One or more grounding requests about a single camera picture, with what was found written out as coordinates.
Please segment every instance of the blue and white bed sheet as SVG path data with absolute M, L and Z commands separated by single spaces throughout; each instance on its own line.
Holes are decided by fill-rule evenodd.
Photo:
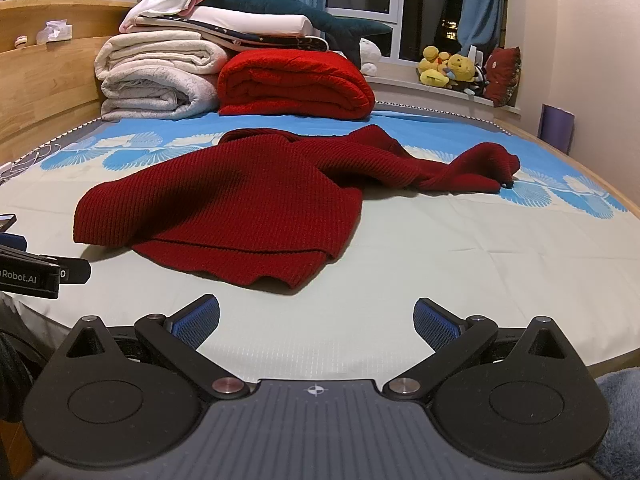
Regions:
M 99 182 L 212 146 L 239 127 L 341 135 L 367 123 L 412 155 L 444 162 L 478 142 L 499 142 L 520 157 L 522 170 L 499 195 L 367 190 L 343 256 L 293 294 L 232 286 L 164 269 L 132 251 L 105 254 L 72 241 L 76 203 Z M 122 325 L 213 293 L 220 326 L 200 351 L 249 381 L 386 381 L 431 353 L 413 329 L 421 296 L 501 326 L 552 316 L 587 364 L 640 347 L 640 221 L 539 146 L 470 124 L 393 112 L 365 121 L 125 120 L 4 184 L 0 204 L 18 215 L 14 231 L 30 251 L 93 260 L 87 285 L 63 287 L 57 301 L 19 301 L 66 326 L 84 314 Z

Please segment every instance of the bed frame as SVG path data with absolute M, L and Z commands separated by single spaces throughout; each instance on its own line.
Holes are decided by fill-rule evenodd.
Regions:
M 43 148 L 51 139 L 100 116 L 100 93 L 94 59 L 133 4 L 111 0 L 13 0 L 0 2 L 0 170 L 6 163 Z M 73 39 L 35 44 L 45 22 L 66 19 Z M 27 36 L 22 49 L 14 49 L 18 36 Z M 426 108 L 379 102 L 381 109 L 415 114 L 440 114 Z M 454 117 L 517 135 L 542 146 L 610 192 L 636 217 L 640 208 L 603 178 L 579 162 L 505 121 L 495 123 Z M 594 376 L 640 365 L 640 349 L 591 365 Z M 18 425 L 0 424 L 13 473 L 30 463 L 30 444 Z

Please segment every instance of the shark plush toy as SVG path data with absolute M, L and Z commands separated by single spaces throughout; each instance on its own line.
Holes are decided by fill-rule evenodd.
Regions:
M 391 27 L 383 23 L 358 18 L 338 18 L 300 0 L 204 0 L 200 5 L 255 14 L 303 14 L 314 28 L 331 35 L 345 57 L 358 68 L 360 38 L 391 32 Z

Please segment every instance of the dark patterned pillow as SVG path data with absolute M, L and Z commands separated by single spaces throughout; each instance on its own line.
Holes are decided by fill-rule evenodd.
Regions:
M 494 107 L 506 105 L 520 82 L 520 47 L 500 48 L 486 62 L 487 86 L 484 97 L 494 102 Z

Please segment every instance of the triangular hole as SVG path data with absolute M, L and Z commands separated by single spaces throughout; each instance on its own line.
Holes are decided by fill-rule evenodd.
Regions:
M 564 359 L 566 357 L 551 330 L 546 328 L 538 332 L 531 348 L 529 348 L 529 353 L 542 357 L 552 357 L 553 359 Z
M 66 356 L 73 358 L 103 353 L 104 347 L 102 343 L 100 343 L 95 330 L 93 328 L 83 328 L 69 349 L 69 352 L 66 353 Z

